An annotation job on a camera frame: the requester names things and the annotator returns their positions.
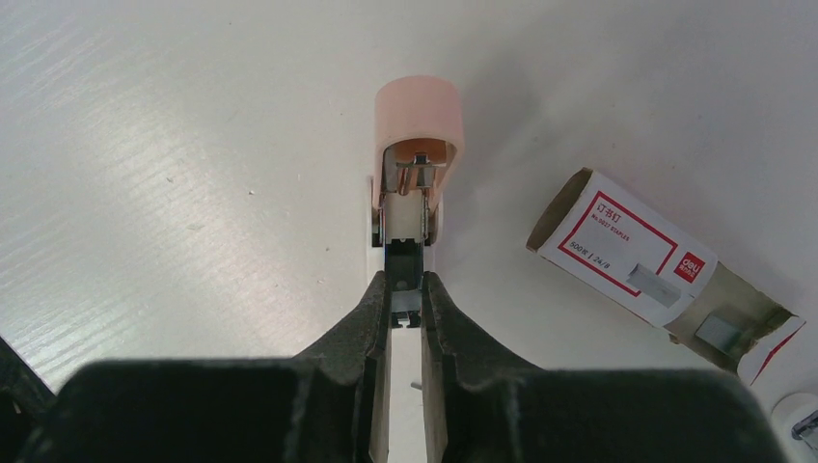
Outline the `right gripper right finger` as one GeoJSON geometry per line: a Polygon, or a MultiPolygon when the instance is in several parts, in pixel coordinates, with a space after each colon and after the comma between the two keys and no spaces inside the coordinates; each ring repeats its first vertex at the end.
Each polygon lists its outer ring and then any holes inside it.
{"type": "Polygon", "coordinates": [[[423,411],[431,462],[782,462],[760,406],[712,369],[540,368],[422,293],[423,411]]]}

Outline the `red white staple box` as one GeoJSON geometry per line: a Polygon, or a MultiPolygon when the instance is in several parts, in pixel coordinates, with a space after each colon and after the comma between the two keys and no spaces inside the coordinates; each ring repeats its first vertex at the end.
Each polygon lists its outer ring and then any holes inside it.
{"type": "Polygon", "coordinates": [[[526,246],[748,385],[804,327],[716,253],[589,168],[566,181],[526,246]]]}

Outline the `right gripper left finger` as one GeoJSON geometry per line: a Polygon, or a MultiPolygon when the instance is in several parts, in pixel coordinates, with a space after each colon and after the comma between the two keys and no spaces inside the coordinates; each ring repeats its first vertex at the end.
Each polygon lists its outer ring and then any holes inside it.
{"type": "Polygon", "coordinates": [[[22,462],[384,462],[391,292],[291,358],[106,361],[78,370],[22,462]]]}

